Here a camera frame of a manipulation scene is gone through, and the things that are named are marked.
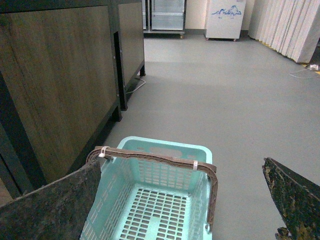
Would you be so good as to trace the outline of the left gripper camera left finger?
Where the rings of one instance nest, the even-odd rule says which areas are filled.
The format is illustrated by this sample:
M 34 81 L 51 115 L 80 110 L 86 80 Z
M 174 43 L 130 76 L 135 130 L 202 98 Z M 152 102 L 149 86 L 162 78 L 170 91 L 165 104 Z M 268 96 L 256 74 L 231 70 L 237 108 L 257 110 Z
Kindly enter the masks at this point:
M 101 180 L 98 161 L 0 207 L 2 240 L 78 240 Z

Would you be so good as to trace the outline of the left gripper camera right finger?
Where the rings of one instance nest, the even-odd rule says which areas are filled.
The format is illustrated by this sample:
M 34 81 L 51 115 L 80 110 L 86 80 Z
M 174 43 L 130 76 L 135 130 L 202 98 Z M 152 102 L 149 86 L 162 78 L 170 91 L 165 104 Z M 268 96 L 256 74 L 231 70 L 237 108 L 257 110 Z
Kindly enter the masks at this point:
M 320 238 L 320 186 L 271 157 L 264 159 L 263 175 L 285 227 L 277 240 Z

